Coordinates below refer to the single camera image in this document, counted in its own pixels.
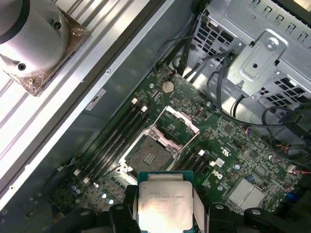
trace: silver metal panel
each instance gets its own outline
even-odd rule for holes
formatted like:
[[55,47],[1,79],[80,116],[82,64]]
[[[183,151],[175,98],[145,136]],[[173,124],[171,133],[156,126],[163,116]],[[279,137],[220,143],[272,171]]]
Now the silver metal panel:
[[97,6],[91,4],[78,9],[82,2],[73,0],[56,2],[67,13],[73,14],[75,11],[77,16],[81,15],[77,19],[78,22],[85,25],[92,35],[39,97],[29,96],[18,87],[17,83],[11,82],[5,73],[0,73],[2,84],[0,101],[3,108],[0,117],[0,135],[5,135],[0,141],[0,178],[148,3],[148,0],[97,0],[94,1],[100,3]]
[[311,91],[311,29],[268,0],[213,0],[208,6],[211,20],[246,44],[259,39],[266,30],[283,38],[288,49],[277,67]]
[[228,79],[252,96],[259,92],[276,72],[275,60],[286,50],[286,44],[265,31],[254,46],[246,46],[232,63]]
[[[48,176],[60,164],[64,164],[71,156],[86,151],[99,131],[150,72],[154,56],[161,44],[168,38],[178,36],[190,22],[190,4],[191,0],[165,1],[111,65],[110,72],[95,83],[65,123],[18,177],[13,189],[0,200],[1,209],[10,200],[3,211],[16,209],[17,203],[37,196]],[[101,88],[107,92],[91,111],[86,111],[86,106]],[[6,219],[21,223],[25,221],[15,219],[12,215],[7,215]]]

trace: black plastic part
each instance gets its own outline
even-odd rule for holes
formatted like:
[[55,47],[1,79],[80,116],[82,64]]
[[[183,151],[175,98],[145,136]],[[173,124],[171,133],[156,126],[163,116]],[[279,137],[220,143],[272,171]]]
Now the black plastic part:
[[208,225],[209,232],[236,233],[236,227],[231,218],[231,211],[227,206],[222,204],[212,204],[209,207],[208,218],[209,218],[209,225]]
[[123,204],[127,205],[131,213],[133,214],[133,205],[136,198],[137,185],[128,185],[125,191],[125,197],[123,199]]
[[311,28],[311,15],[306,9],[293,0],[272,0],[280,7],[284,8],[291,15],[295,16],[301,22]]
[[206,6],[210,3],[210,0],[193,0],[191,11],[195,15],[199,15],[204,11]]
[[311,103],[302,104],[280,122],[299,137],[311,136]]
[[128,206],[116,204],[109,209],[110,221],[113,233],[140,233],[138,223],[133,220],[133,216]]
[[287,222],[266,210],[258,208],[245,210],[244,220],[246,225],[267,233],[296,233],[298,229],[298,226],[294,223]]
[[76,230],[90,229],[96,224],[96,215],[90,209],[72,211],[57,224],[46,229],[46,233],[72,233]]
[[16,36],[24,27],[30,13],[30,0],[23,0],[20,15],[15,24],[3,35],[0,35],[0,45],[8,42]]

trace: ventilation holes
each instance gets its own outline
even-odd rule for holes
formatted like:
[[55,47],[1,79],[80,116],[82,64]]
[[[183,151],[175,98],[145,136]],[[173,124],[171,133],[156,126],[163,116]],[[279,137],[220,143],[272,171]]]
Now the ventilation holes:
[[296,25],[294,25],[294,24],[291,23],[291,24],[287,27],[286,32],[287,32],[288,34],[292,34],[292,32],[294,31],[295,28],[296,28]]
[[210,22],[201,22],[194,38],[194,41],[198,42],[198,48],[208,55],[226,51],[233,40],[233,36]]
[[259,93],[275,106],[287,106],[289,104],[306,103],[310,101],[303,96],[305,91],[302,88],[293,85],[289,78],[285,77],[274,83],[282,89],[283,92],[269,95],[269,91],[262,88]]
[[302,34],[300,34],[300,36],[298,37],[298,42],[303,43],[305,41],[305,39],[307,39],[308,34],[306,34],[305,32],[303,32]]
[[261,2],[261,0],[252,0],[251,6],[252,6],[253,8],[256,8],[260,2]]
[[267,7],[263,10],[262,15],[265,16],[265,17],[267,17],[271,12],[272,12],[272,8],[269,7],[269,6],[267,6]]
[[282,15],[278,15],[274,23],[279,26],[283,20],[284,20],[284,17]]

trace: black cable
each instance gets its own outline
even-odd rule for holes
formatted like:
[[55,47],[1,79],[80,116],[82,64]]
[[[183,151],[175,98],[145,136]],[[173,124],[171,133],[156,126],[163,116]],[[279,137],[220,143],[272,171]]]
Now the black cable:
[[232,61],[233,56],[229,55],[225,58],[223,67],[221,68],[220,72],[219,72],[219,77],[218,77],[218,81],[217,81],[217,88],[216,88],[216,100],[218,103],[218,110],[220,112],[220,114],[226,118],[227,120],[233,121],[237,124],[241,124],[241,125],[247,125],[247,126],[252,126],[252,127],[260,127],[260,128],[267,128],[267,127],[282,127],[282,125],[260,125],[260,124],[253,124],[253,123],[249,123],[249,122],[245,122],[245,121],[241,121],[238,119],[235,119],[234,117],[228,115],[227,113],[225,113],[223,111],[222,108],[222,101],[221,101],[221,89],[222,89],[222,83],[224,78],[226,77],[226,73],[227,73],[227,69],[229,67],[230,62]]
[[237,108],[239,106],[239,104],[241,103],[241,101],[245,98],[244,95],[241,95],[240,98],[235,102],[234,106],[233,106],[233,110],[232,110],[232,116],[234,118],[236,118],[236,114],[237,114]]
[[185,39],[189,39],[189,38],[193,38],[194,36],[193,35],[188,35],[188,36],[183,36],[183,37],[177,37],[177,38],[173,38],[173,39],[168,39],[166,40],[160,47],[160,49],[158,50],[158,52],[156,53],[155,55],[155,61],[154,61],[154,71],[155,72],[158,72],[157,69],[156,69],[156,65],[158,63],[158,57],[160,55],[160,53],[162,52],[163,48],[165,47],[166,44],[172,42],[172,41],[178,41],[178,40],[185,40]]
[[214,71],[208,78],[207,82],[206,82],[206,92],[207,92],[207,96],[210,98],[211,101],[213,101],[213,96],[211,94],[210,88],[209,88],[209,83],[210,81],[213,79],[213,77],[215,76],[215,74],[219,75],[218,71]]
[[[190,29],[186,35],[194,34],[197,25],[198,25],[197,17],[193,17],[193,20],[191,22],[191,27],[190,27]],[[177,68],[177,73],[180,74],[181,76],[183,76],[184,71],[186,69],[186,65],[187,65],[188,57],[189,57],[189,53],[190,53],[191,43],[192,43],[192,38],[191,39],[189,38],[185,41],[185,46],[184,46],[184,49],[183,49],[183,52],[182,52],[182,55],[181,55],[181,58],[179,61],[179,65]]]
[[185,75],[184,79],[189,78],[194,72],[197,72],[197,70],[200,68],[200,66],[205,67],[207,65],[208,60],[226,57],[231,52],[232,52],[232,50],[229,50],[229,51],[226,51],[223,53],[217,53],[215,55],[207,56],[207,57],[203,58],[202,63],[198,62],[197,64],[195,64],[195,66],[192,68],[192,70],[188,74]]
[[[285,107],[281,107],[281,106],[274,106],[274,107],[267,108],[266,110],[263,111],[263,113],[261,115],[261,121],[262,121],[263,125],[268,125],[267,113],[271,110],[276,110],[276,109],[280,109],[280,110],[283,110],[285,112],[293,112],[292,110],[285,108]],[[272,131],[269,128],[267,128],[267,131],[269,132],[270,138],[272,138],[273,137]]]

